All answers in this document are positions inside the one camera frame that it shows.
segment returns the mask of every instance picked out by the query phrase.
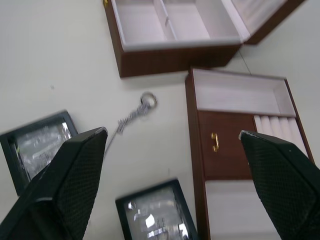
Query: open jewelry box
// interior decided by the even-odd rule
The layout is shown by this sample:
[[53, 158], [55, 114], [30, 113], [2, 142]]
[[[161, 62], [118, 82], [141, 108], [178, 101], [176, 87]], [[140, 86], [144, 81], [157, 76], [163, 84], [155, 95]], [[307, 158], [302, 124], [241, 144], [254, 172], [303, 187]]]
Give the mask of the open jewelry box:
[[193, 68], [185, 89], [200, 239], [280, 240], [239, 134], [292, 142], [314, 163], [287, 80]]
[[223, 67], [304, 0], [104, 0], [120, 77]]

